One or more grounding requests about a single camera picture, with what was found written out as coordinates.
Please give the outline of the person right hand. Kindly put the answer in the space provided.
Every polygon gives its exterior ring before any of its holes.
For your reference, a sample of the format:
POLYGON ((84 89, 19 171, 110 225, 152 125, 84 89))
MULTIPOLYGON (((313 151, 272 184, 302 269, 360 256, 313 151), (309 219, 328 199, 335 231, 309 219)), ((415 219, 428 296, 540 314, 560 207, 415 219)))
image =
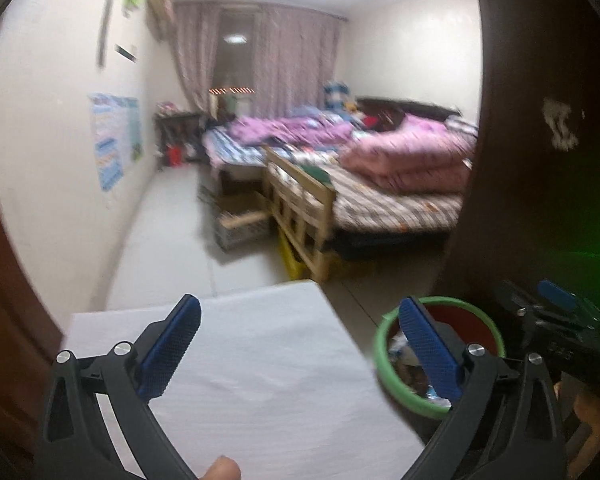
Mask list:
POLYGON ((579 479, 600 452, 600 396, 571 377, 554 391, 564 420, 567 478, 579 479))

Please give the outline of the person left hand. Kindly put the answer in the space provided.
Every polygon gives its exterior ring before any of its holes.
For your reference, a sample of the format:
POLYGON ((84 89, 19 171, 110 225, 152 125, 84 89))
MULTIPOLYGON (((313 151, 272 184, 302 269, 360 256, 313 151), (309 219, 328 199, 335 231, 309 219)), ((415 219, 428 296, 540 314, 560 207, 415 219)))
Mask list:
POLYGON ((240 480, 242 471, 232 458, 221 455, 206 471, 202 480, 240 480))

